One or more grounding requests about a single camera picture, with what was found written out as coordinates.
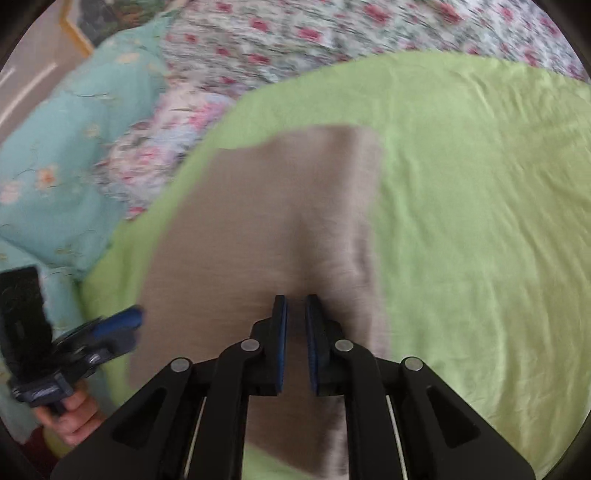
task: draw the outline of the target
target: towel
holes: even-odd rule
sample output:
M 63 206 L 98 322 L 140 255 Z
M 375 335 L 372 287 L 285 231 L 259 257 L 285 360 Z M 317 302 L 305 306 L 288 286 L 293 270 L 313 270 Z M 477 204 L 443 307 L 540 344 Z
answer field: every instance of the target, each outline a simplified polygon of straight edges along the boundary
M 380 159 L 377 136 L 349 126 L 219 151 L 152 260 L 132 384 L 178 356 L 217 357 L 284 294 L 284 391 L 251 397 L 246 441 L 317 478 L 346 475 L 343 401 L 311 392 L 303 300 L 318 294 L 348 338 L 388 356 L 368 218 Z

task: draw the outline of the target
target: hand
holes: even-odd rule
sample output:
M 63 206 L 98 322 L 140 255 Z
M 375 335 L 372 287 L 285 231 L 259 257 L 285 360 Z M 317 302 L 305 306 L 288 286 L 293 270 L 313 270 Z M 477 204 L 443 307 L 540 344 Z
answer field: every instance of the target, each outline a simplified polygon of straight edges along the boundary
M 105 421 L 84 383 L 78 384 L 74 394 L 61 402 L 67 410 L 61 417 L 54 417 L 47 407 L 34 408 L 33 412 L 43 426 L 54 430 L 67 445 L 78 445 Z

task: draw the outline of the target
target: floral bedspread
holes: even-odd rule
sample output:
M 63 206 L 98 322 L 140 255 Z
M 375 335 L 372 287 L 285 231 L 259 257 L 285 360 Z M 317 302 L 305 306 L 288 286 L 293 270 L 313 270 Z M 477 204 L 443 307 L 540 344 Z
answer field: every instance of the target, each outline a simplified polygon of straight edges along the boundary
M 184 95 L 196 96 L 196 104 L 203 92 L 236 99 L 321 66 L 401 50 L 521 61 L 589 81 L 564 35 L 531 0 L 193 0 L 161 46 L 172 81 L 189 82 Z M 178 109 L 177 89 L 165 94 L 157 117 L 166 105 Z M 211 112 L 207 128 L 223 114 Z M 103 191 L 127 201 L 128 218 L 150 205 L 204 133 L 188 141 L 184 120 L 158 133 L 159 124 L 154 118 L 135 126 L 97 169 Z M 145 154 L 154 142 L 158 149 Z M 171 152 L 174 161 L 165 158 Z

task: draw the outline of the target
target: picture frame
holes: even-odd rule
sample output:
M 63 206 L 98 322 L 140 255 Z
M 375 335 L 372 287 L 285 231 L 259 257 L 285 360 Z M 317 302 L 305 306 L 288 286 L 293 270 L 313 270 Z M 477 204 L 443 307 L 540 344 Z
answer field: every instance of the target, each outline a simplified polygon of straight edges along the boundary
M 171 0 L 64 0 L 60 25 L 87 57 L 120 30 L 139 27 L 170 9 Z

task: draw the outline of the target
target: light green fabric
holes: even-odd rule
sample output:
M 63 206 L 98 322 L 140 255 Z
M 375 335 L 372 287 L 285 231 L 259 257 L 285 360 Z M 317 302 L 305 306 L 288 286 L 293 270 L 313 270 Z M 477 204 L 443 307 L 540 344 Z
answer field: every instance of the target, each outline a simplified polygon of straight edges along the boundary
M 215 149 L 335 123 L 368 125 L 384 143 L 374 227 L 394 357 L 427 361 L 541 478 L 591 397 L 591 90 L 575 80 L 402 53 L 250 93 L 150 211 L 117 229 L 83 285 L 89 316 L 137 299 L 159 234 Z M 124 359 L 108 366 L 118 401 L 124 372 Z M 297 477 L 251 450 L 245 462 L 247 478 Z

